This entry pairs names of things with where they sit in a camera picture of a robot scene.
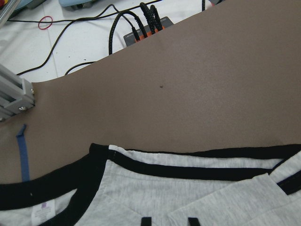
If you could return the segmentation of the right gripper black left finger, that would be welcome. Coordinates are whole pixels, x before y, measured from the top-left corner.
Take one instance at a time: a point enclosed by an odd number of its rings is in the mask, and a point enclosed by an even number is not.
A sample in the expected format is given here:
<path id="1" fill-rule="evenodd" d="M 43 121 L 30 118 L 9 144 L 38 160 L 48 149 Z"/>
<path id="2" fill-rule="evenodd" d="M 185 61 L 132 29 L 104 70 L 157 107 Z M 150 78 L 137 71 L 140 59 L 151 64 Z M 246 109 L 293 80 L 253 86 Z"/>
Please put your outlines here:
<path id="1" fill-rule="evenodd" d="M 141 226 L 152 226 L 152 218 L 151 217 L 142 217 L 141 218 Z"/>

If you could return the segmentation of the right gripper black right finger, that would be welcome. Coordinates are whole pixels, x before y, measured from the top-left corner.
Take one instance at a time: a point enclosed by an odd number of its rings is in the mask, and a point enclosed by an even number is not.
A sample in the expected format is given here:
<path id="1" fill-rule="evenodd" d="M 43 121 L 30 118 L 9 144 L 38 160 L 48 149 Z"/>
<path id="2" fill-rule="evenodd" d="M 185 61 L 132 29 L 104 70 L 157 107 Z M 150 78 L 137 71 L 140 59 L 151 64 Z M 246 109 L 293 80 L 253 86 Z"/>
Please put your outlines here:
<path id="1" fill-rule="evenodd" d="M 188 226 L 201 226 L 200 221 L 198 218 L 188 218 Z"/>

